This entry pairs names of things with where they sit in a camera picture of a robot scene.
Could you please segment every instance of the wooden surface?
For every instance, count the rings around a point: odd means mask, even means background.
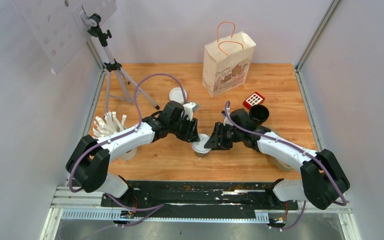
[[[227,100],[233,111],[243,108],[243,101],[257,91],[265,97],[264,105],[270,111],[264,126],[281,137],[306,148],[316,149],[301,92],[291,64],[251,64],[245,84],[214,98],[202,85],[202,64],[123,64],[124,69],[138,83],[154,73],[168,73],[177,77],[187,91],[187,99],[197,102],[199,110],[198,133],[211,135],[215,122],[223,122],[221,111]],[[110,94],[122,96],[123,92],[115,75],[111,75]],[[169,101],[169,92],[178,85],[168,77],[156,76],[142,84],[143,89],[160,105]],[[134,86],[129,91],[133,95]],[[100,93],[96,116],[103,117],[106,83]],[[140,95],[138,103],[142,116],[156,109]],[[126,127],[138,122],[133,104],[110,98],[109,110],[116,111],[119,119],[127,115]],[[188,180],[188,181],[274,181],[279,178],[300,179],[296,171],[284,172],[277,168],[265,154],[246,148],[238,142],[229,151],[212,151],[204,158],[194,154],[191,144],[178,140],[174,135],[138,148],[130,161],[114,160],[109,171],[128,180]]]

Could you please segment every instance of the printed drawing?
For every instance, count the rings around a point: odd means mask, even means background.
[[[210,85],[208,85],[208,83],[205,81],[204,78],[202,78],[202,84],[205,86],[205,88],[207,89],[207,91],[210,91],[210,92],[211,92],[211,87],[210,87]]]
[[[247,59],[240,61],[234,68],[226,68],[227,70],[231,70],[225,74],[220,74],[217,77],[217,80],[214,84],[213,93],[217,94],[220,92],[225,92],[245,82],[245,77],[247,76],[250,63],[251,60]]]

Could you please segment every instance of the tripod stand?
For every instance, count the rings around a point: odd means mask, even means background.
[[[106,94],[105,94],[105,113],[107,113],[108,102],[110,100],[110,97],[124,100],[124,101],[127,101],[128,103],[132,103],[133,98],[130,97],[125,83],[127,84],[132,83],[135,87],[138,84],[123,69],[122,65],[118,63],[116,59],[113,57],[113,54],[111,53],[110,48],[108,47],[108,42],[107,42],[107,39],[110,39],[112,36],[111,36],[110,30],[107,30],[106,33],[102,32],[102,29],[99,26],[99,23],[101,22],[101,17],[98,14],[94,13],[92,16],[89,17],[89,20],[95,21],[96,24],[93,24],[87,32],[90,35],[99,39],[99,42],[103,47],[103,50],[105,51],[106,56],[109,59],[109,63],[104,63],[105,68],[107,70]],[[111,81],[112,71],[114,71],[115,76],[117,77],[118,83],[120,84],[121,89],[124,92],[124,97],[110,95],[110,81]],[[142,93],[145,96],[145,98],[147,98],[157,110],[160,109],[160,106],[158,106],[157,103],[141,87],[139,87],[138,90],[139,90],[139,94]]]

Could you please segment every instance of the paper bag handle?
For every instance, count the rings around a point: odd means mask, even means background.
[[[219,36],[219,28],[220,28],[220,25],[225,24],[225,23],[233,24],[233,31],[232,31],[232,34],[230,35],[230,37],[233,38],[233,34],[235,33],[236,25],[235,25],[233,22],[231,22],[231,21],[222,21],[222,22],[220,22],[220,24],[217,26],[217,43],[218,43],[219,40],[220,40],[220,36]]]
[[[242,46],[242,49],[244,49],[244,45],[238,41],[222,41],[218,44],[218,49],[220,49],[220,51],[222,51],[224,54],[226,54],[227,56],[229,56],[229,54],[225,51],[223,51],[223,49],[220,47],[220,44],[222,43],[235,43],[235,44],[240,44]]]

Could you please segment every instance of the white wall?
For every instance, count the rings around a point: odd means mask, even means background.
[[[0,0],[0,240],[37,240],[82,135],[99,77],[84,47],[51,74],[28,25]]]
[[[109,46],[121,63],[202,63],[217,25],[232,21],[256,42],[254,63],[296,64],[331,1],[117,0],[103,29],[110,29]],[[223,37],[232,32],[231,24],[220,29]]]
[[[343,0],[302,73],[361,237],[384,239],[384,1]]]

